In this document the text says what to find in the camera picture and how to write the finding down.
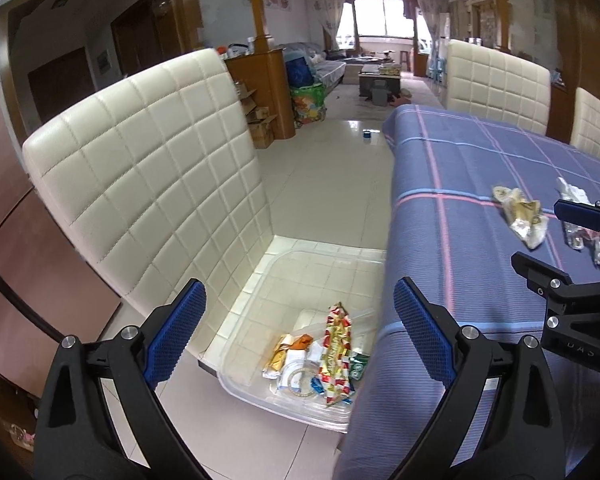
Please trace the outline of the white tissue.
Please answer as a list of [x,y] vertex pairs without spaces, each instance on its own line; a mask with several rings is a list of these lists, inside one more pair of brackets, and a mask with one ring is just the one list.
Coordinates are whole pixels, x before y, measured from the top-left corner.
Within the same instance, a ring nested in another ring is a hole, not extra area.
[[581,250],[591,247],[594,264],[600,266],[600,200],[591,203],[582,190],[557,179],[560,200],[554,203],[554,213],[562,222],[568,245]]

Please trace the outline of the beige wrapper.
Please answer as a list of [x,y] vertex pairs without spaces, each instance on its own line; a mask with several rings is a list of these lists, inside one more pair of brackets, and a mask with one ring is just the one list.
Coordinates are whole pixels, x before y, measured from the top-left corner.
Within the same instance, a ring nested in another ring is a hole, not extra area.
[[538,200],[529,200],[520,188],[497,185],[494,200],[502,207],[506,222],[529,250],[540,247],[546,237],[548,218]]

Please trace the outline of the green white milk carton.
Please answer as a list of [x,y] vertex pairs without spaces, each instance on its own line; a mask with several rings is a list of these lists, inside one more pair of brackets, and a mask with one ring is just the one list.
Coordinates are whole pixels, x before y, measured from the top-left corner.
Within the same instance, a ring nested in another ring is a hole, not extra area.
[[350,379],[359,382],[363,378],[368,362],[370,362],[369,354],[354,350],[349,360]]

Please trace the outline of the red gold snack wrapper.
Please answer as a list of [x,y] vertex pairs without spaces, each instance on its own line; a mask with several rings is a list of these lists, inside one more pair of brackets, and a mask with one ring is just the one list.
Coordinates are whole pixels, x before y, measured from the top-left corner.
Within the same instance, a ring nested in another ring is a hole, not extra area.
[[341,302],[328,312],[323,337],[323,350],[318,378],[327,406],[349,399],[352,394],[350,378],[352,323]]

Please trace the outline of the yellow snack package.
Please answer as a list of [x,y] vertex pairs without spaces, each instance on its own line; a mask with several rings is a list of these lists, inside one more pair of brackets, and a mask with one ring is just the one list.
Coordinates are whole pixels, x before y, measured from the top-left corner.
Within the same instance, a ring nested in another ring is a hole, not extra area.
[[286,365],[301,361],[304,358],[304,350],[298,347],[299,336],[287,334],[281,336],[276,342],[271,356],[262,370],[265,379],[277,379]]

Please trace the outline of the silver blister pack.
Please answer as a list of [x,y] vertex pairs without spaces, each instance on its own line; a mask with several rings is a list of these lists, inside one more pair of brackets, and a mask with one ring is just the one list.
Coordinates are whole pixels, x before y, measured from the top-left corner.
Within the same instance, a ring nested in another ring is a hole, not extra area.
[[571,249],[580,252],[585,248],[585,242],[588,239],[587,229],[567,221],[562,222],[562,228],[564,229],[565,241]]

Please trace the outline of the clear glass ashtray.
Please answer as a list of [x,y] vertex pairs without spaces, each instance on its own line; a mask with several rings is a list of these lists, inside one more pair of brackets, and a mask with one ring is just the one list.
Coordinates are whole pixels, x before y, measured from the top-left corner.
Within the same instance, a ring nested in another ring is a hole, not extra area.
[[318,366],[310,361],[294,361],[285,365],[277,379],[276,389],[298,399],[311,399],[324,393]]

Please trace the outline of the orange peel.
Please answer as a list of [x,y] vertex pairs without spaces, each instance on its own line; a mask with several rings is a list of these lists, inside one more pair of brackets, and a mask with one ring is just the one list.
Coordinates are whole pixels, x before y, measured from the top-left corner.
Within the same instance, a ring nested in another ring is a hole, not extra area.
[[306,350],[313,342],[313,337],[309,334],[303,334],[297,337],[289,346],[290,350]]

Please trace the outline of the clear plastic trash bin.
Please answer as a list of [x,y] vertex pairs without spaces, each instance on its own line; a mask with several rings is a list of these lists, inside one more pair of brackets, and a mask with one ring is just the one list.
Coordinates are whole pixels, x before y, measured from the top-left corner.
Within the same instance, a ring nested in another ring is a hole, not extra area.
[[301,361],[320,366],[329,309],[341,302],[352,323],[352,351],[373,349],[384,284],[380,249],[275,237],[200,359],[226,392],[256,408],[336,431],[347,430],[354,396],[327,406],[324,393],[298,399],[278,392],[262,370],[281,336],[309,334]]

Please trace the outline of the cream chair right far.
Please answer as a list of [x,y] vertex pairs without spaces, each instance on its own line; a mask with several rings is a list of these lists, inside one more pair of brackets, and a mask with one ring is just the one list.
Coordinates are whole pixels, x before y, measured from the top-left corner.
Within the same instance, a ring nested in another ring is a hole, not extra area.
[[576,90],[570,144],[600,160],[600,99],[581,87]]

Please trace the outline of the cream chair at left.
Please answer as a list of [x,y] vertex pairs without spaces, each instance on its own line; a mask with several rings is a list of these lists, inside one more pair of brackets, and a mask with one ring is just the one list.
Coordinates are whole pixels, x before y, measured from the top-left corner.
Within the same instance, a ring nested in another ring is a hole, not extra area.
[[257,151],[219,55],[172,58],[74,104],[24,142],[38,196],[74,248],[142,315],[198,280],[207,307],[188,351],[379,308],[380,250],[275,233]]

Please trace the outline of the window with curtains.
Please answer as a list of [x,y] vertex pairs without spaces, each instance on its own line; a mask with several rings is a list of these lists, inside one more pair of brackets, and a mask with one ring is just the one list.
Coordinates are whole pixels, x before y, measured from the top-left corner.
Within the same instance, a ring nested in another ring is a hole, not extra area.
[[306,0],[329,50],[429,41],[450,0]]

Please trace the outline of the grey sofa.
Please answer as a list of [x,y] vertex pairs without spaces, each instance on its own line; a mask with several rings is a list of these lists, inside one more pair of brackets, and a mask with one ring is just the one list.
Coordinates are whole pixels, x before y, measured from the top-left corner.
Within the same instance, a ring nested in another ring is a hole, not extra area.
[[327,52],[318,44],[312,42],[292,42],[282,44],[286,62],[295,58],[306,59],[314,78],[324,84],[326,93],[332,92],[342,81],[347,64],[343,61],[333,61],[327,58]]

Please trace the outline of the cardboard boxes pile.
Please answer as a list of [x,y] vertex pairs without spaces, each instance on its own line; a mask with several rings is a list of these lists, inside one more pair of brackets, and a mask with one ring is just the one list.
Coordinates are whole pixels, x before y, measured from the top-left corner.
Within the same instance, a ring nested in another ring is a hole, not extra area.
[[258,150],[265,150],[274,142],[273,122],[276,115],[272,114],[267,106],[257,104],[256,89],[249,89],[241,81],[236,81],[235,87],[253,145]]

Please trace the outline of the wooden partition counter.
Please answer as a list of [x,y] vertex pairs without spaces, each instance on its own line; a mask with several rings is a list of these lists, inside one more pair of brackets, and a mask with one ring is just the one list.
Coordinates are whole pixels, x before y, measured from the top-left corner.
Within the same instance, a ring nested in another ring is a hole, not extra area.
[[294,110],[287,81],[283,50],[253,53],[230,58],[225,62],[230,76],[254,90],[258,107],[267,107],[275,115],[273,134],[275,140],[288,140],[296,134]]

